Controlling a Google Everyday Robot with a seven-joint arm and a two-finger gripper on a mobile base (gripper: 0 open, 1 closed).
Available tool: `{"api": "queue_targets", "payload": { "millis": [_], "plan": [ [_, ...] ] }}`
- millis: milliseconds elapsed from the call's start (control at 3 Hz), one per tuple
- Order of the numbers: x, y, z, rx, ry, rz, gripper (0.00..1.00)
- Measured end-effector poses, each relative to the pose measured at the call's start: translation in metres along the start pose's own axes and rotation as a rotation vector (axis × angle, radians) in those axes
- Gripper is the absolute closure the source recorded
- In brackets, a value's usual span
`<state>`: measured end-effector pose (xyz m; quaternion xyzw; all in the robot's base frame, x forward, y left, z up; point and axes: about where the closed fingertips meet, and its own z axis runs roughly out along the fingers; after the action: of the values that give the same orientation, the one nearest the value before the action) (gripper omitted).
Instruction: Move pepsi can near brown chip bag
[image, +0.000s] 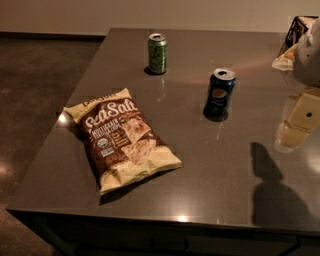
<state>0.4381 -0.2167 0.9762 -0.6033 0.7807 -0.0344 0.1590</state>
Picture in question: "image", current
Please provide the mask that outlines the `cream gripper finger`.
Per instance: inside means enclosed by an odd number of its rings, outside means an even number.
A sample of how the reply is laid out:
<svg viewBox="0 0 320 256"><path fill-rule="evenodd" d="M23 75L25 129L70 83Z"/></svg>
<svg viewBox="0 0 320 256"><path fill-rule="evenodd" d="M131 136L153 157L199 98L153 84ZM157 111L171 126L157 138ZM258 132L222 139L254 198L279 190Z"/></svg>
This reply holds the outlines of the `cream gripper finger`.
<svg viewBox="0 0 320 256"><path fill-rule="evenodd" d="M293 107L288 123L306 132L312 132L320 124L320 97L302 93Z"/></svg>
<svg viewBox="0 0 320 256"><path fill-rule="evenodd" d="M307 132L291 127L288 123L283 122L278 127L275 144L281 147L296 149L308 136L309 134Z"/></svg>

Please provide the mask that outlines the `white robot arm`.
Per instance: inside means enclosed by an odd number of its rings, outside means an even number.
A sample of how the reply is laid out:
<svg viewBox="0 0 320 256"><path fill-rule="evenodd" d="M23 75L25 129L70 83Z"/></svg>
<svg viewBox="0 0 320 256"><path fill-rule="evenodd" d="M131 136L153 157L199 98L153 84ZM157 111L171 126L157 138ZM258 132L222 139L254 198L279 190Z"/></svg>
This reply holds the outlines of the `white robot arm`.
<svg viewBox="0 0 320 256"><path fill-rule="evenodd" d="M272 67L297 91L289 95L274 142L291 153L320 125L320 18L294 18Z"/></svg>

